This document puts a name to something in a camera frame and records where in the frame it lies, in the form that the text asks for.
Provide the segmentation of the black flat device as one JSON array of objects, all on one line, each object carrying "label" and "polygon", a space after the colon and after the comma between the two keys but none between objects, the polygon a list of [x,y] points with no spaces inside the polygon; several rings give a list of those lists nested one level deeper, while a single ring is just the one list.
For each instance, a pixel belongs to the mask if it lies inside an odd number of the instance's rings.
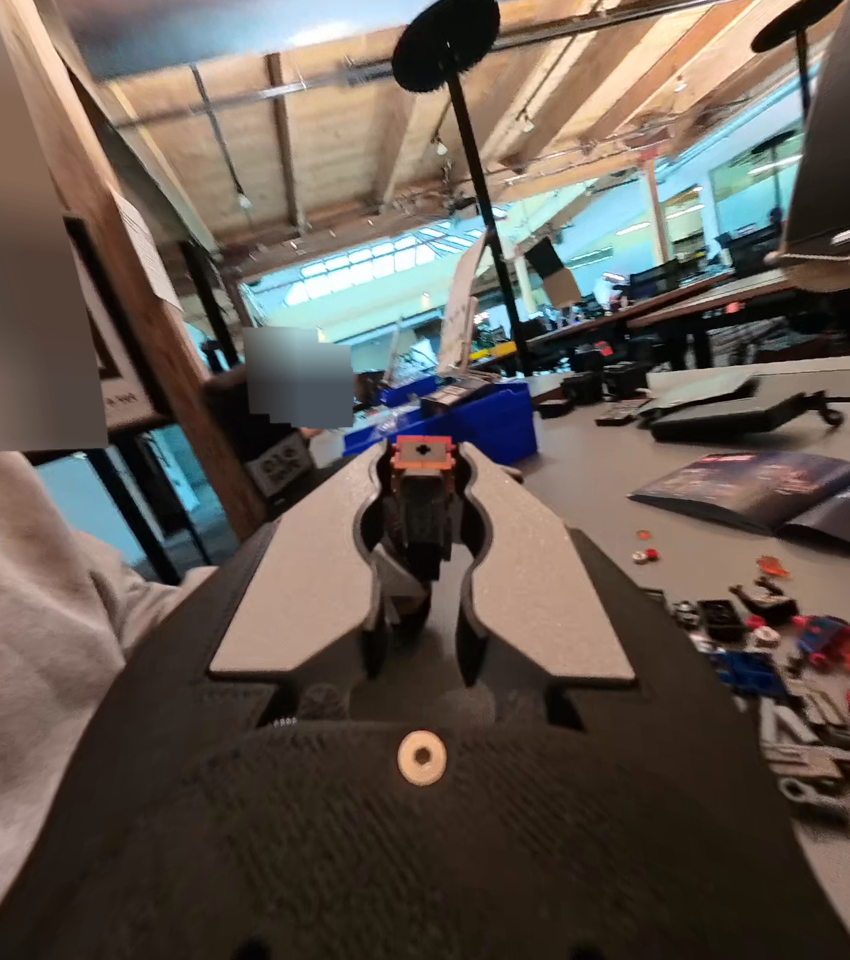
[{"label": "black flat device", "polygon": [[769,377],[755,378],[748,395],[688,406],[664,414],[648,427],[659,443],[732,445],[742,438],[768,434],[805,414],[815,413],[829,428],[845,415],[831,405],[824,390],[795,390]]}]

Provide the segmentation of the framed marker sign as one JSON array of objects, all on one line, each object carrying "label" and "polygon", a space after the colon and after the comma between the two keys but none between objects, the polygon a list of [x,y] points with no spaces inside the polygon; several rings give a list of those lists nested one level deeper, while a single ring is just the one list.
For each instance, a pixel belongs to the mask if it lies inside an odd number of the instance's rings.
[{"label": "framed marker sign", "polygon": [[82,218],[63,215],[89,316],[110,436],[159,416],[139,364],[140,351],[120,299]]}]

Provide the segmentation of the wooden post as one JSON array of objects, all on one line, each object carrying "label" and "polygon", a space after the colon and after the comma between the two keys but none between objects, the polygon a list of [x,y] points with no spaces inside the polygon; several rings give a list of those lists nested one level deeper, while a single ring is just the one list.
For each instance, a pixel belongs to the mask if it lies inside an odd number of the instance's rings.
[{"label": "wooden post", "polygon": [[266,520],[259,491],[207,406],[208,371],[182,311],[158,296],[121,214],[119,177],[33,2],[0,1],[0,33],[31,113],[52,181],[84,222],[117,294],[144,366],[183,430],[243,544]]}]

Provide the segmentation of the lego instruction booklet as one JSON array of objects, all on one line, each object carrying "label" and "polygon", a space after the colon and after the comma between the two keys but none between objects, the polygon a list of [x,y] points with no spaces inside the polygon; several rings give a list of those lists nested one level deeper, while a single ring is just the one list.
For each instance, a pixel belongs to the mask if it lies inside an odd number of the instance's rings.
[{"label": "lego instruction booklet", "polygon": [[743,531],[850,550],[850,462],[798,452],[713,453],[629,500]]}]

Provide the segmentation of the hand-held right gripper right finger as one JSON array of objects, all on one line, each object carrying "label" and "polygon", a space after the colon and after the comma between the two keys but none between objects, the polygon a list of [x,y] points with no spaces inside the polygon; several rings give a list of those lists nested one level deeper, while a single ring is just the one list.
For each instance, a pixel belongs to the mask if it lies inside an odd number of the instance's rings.
[{"label": "hand-held right gripper right finger", "polygon": [[563,520],[473,443],[457,449],[467,686],[626,689],[635,670]]}]

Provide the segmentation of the black stand with round disc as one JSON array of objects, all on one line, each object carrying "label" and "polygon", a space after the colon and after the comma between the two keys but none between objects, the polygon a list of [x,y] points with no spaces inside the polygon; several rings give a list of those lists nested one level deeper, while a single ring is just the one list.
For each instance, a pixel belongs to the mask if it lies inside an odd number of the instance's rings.
[{"label": "black stand with round disc", "polygon": [[394,80],[402,90],[425,94],[447,87],[464,149],[485,239],[503,295],[512,341],[525,378],[534,366],[521,329],[513,283],[493,212],[461,76],[492,50],[501,27],[495,1],[437,1],[418,14],[398,40],[391,58]]}]

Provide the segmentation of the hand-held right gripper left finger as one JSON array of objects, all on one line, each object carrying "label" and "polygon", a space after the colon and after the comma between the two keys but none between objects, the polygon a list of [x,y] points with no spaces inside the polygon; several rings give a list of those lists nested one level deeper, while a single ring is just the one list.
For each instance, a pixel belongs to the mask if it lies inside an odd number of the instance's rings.
[{"label": "hand-held right gripper left finger", "polygon": [[348,682],[381,669],[383,589],[372,560],[389,452],[380,441],[277,521],[210,662],[237,680]]}]

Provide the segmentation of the background wooden desk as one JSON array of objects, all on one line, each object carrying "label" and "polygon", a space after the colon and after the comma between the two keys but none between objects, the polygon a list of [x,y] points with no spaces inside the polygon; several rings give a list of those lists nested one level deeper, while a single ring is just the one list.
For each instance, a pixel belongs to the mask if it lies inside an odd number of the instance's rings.
[{"label": "background wooden desk", "polygon": [[736,277],[730,270],[707,274],[676,289],[640,300],[617,314],[588,319],[541,334],[527,343],[535,369],[554,358],[568,358],[584,344],[609,342],[614,348],[635,334],[681,329],[697,337],[709,330],[747,322],[745,304],[755,299],[790,297],[796,284],[777,269]]}]

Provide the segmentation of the pile of lego pieces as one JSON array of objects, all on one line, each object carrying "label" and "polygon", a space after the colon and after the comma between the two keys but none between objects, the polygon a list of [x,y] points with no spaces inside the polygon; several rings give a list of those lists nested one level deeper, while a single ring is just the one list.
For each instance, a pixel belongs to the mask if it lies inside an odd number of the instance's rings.
[{"label": "pile of lego pieces", "polygon": [[703,654],[752,721],[759,751],[793,817],[850,829],[850,623],[803,614],[785,571],[761,558],[729,599],[648,595]]}]

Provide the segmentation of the blue plastic bin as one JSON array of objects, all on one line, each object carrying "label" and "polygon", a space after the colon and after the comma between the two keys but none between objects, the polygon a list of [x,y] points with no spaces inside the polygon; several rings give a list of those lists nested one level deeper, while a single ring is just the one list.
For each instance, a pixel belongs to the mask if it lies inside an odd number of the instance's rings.
[{"label": "blue plastic bin", "polygon": [[532,405],[527,380],[500,381],[480,397],[439,413],[427,413],[417,399],[348,432],[343,456],[357,456],[400,436],[447,437],[454,444],[472,443],[495,463],[513,466],[538,452]]}]

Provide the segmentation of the lego motorcycle model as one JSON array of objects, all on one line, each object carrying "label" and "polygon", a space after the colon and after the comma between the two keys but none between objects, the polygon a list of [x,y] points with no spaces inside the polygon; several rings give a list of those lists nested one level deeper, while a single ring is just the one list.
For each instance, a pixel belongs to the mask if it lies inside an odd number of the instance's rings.
[{"label": "lego motorcycle model", "polygon": [[451,558],[456,466],[456,444],[442,435],[399,436],[380,463],[383,535],[372,557],[385,621],[403,639],[423,630],[432,587]]}]

